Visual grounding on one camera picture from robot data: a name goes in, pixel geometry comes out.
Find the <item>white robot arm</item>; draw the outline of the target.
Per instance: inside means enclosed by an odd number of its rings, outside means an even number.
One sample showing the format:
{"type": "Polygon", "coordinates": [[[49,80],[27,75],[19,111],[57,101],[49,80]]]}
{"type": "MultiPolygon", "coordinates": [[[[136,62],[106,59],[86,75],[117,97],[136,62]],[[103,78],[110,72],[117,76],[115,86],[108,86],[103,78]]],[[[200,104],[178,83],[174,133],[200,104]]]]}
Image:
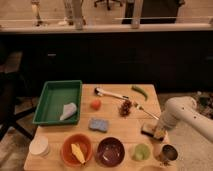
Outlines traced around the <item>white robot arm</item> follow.
{"type": "Polygon", "coordinates": [[[197,102],[190,96],[173,97],[165,102],[165,110],[160,115],[155,133],[167,131],[183,121],[203,137],[213,143],[213,121],[197,112],[197,102]]]}

